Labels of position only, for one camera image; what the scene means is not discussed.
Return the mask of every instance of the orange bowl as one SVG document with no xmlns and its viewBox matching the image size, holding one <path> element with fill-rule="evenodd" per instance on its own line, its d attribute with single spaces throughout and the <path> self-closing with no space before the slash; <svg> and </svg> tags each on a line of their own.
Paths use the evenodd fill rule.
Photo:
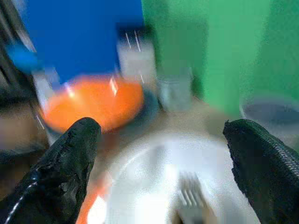
<svg viewBox="0 0 299 224">
<path fill-rule="evenodd" d="M 63 91 L 49 99 L 42 113 L 53 130 L 64 133 L 75 121 L 90 117 L 108 132 L 130 120 L 143 106 L 139 83 L 122 78 L 82 78 L 65 85 Z"/>
</svg>

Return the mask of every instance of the white plate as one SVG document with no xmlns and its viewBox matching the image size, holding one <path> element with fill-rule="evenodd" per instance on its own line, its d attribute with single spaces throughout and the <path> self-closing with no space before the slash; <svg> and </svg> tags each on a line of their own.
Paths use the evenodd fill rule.
<svg viewBox="0 0 299 224">
<path fill-rule="evenodd" d="M 106 224 L 164 224 L 179 172 L 196 173 L 219 224 L 258 224 L 231 172 L 225 143 L 194 134 L 140 139 L 111 168 Z"/>
</svg>

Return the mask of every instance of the blue wall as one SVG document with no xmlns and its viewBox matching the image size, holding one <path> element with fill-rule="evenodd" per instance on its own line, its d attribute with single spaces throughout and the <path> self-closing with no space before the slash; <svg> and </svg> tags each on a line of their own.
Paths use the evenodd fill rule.
<svg viewBox="0 0 299 224">
<path fill-rule="evenodd" d="M 140 0 L 28 0 L 23 17 L 39 57 L 60 82 L 114 71 L 117 22 L 143 23 Z"/>
</svg>

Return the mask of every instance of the green wall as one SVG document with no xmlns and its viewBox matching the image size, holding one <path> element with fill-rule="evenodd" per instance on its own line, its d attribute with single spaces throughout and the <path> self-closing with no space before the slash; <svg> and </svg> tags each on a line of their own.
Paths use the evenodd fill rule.
<svg viewBox="0 0 299 224">
<path fill-rule="evenodd" d="M 143 0 L 158 66 L 191 65 L 197 96 L 238 114 L 239 99 L 273 92 L 299 99 L 296 0 Z"/>
</svg>

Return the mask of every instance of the fork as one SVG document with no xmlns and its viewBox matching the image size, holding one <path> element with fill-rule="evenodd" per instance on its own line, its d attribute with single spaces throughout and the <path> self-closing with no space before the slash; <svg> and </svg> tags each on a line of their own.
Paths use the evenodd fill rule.
<svg viewBox="0 0 299 224">
<path fill-rule="evenodd" d="M 183 224 L 204 224 L 206 202 L 196 174 L 181 174 L 178 190 L 178 215 Z"/>
</svg>

